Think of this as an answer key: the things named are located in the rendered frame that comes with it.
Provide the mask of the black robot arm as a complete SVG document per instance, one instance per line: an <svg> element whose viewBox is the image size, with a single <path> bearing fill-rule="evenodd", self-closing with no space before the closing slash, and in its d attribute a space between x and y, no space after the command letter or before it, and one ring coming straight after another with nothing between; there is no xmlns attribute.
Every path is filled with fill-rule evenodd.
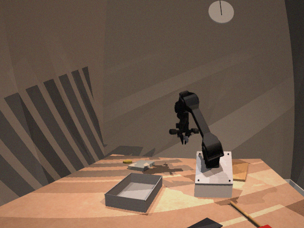
<svg viewBox="0 0 304 228"><path fill-rule="evenodd" d="M189 112L203 138L202 153L206 168L219 168L220 157L224 156L221 142L212 134L199 109L199 98L195 93L184 91L179 93L179 101L175 103L175 112L180 121L189 120Z"/></svg>

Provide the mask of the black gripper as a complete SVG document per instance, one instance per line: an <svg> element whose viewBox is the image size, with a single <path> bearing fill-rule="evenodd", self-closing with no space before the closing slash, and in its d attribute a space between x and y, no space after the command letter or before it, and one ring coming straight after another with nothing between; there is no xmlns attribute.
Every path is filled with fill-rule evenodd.
<svg viewBox="0 0 304 228"><path fill-rule="evenodd" d="M191 130L189 130L189 121L180 121L180 128L179 130L176 129L170 129L169 130L169 134L171 135L179 135L182 145L183 145L183 134L185 133L185 136L190 136L191 133L199 133L199 129L197 128L191 128Z"/></svg>

